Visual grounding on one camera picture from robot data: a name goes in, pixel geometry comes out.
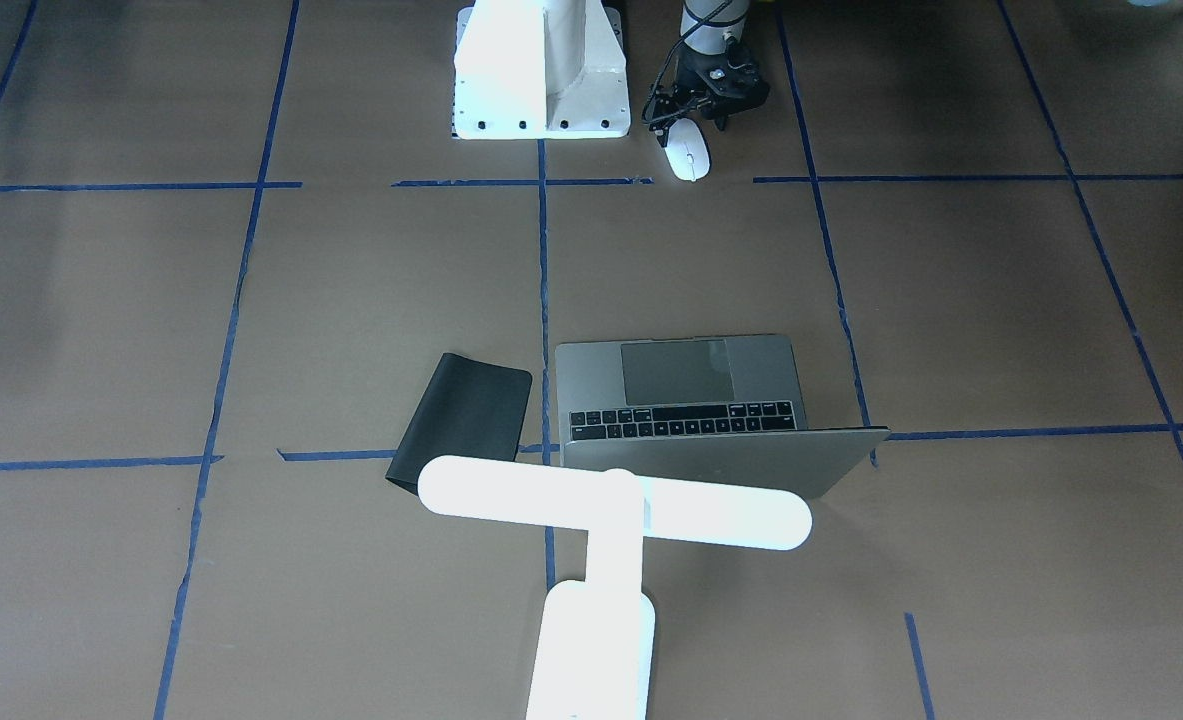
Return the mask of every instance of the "laptop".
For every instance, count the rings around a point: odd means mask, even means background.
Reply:
[[[555,348],[560,461],[784,489],[812,500],[888,428],[809,429],[780,335],[571,342]]]

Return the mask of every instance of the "black mouse pad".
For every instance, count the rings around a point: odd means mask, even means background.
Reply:
[[[534,376],[445,352],[409,420],[386,479],[414,493],[441,455],[515,460]]]

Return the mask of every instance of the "wire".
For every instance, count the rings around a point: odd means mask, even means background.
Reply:
[[[720,13],[724,12],[725,8],[728,8],[729,5],[732,4],[733,0],[724,0],[724,4],[719,4],[719,6],[716,6],[715,9],[711,9],[711,12],[707,13],[703,19],[697,20],[697,24],[693,27],[687,28],[687,31],[684,31],[684,35],[679,35],[679,40],[677,40],[675,45],[672,45],[672,48],[668,51],[667,59],[662,60],[662,67],[658,70],[658,78],[654,79],[654,85],[652,85],[652,89],[649,91],[649,98],[645,100],[645,106],[641,108],[640,110],[640,122],[645,124],[652,124],[657,123],[660,119],[670,119],[673,117],[673,115],[677,115],[677,113],[661,115],[661,117],[651,119],[647,118],[645,113],[649,111],[649,105],[654,104],[654,98],[658,97],[658,91],[662,85],[662,77],[667,73],[667,69],[670,67],[670,61],[672,61],[672,59],[674,58],[675,51],[679,50],[679,46],[684,45],[684,41],[686,41],[694,32],[706,27],[707,24],[711,22],[711,19],[715,19],[715,15],[719,15]]]

